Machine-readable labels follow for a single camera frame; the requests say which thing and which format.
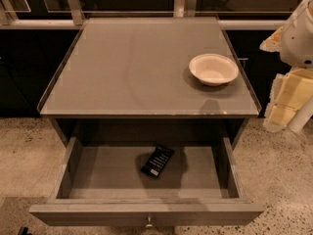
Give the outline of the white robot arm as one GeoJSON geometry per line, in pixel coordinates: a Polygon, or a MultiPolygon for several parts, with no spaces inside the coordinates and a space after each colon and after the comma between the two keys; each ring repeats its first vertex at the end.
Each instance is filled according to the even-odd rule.
{"type": "Polygon", "coordinates": [[[303,0],[260,49],[278,52],[291,66],[273,80],[263,125],[272,132],[299,132],[313,115],[313,0],[303,0]]]}

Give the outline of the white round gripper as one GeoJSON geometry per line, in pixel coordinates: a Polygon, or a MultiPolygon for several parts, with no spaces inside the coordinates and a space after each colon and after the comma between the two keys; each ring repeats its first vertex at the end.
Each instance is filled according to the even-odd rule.
{"type": "Polygon", "coordinates": [[[265,52],[279,52],[292,68],[277,74],[263,126],[270,132],[299,132],[313,116],[313,0],[302,0],[283,27],[262,41],[265,52]]]}

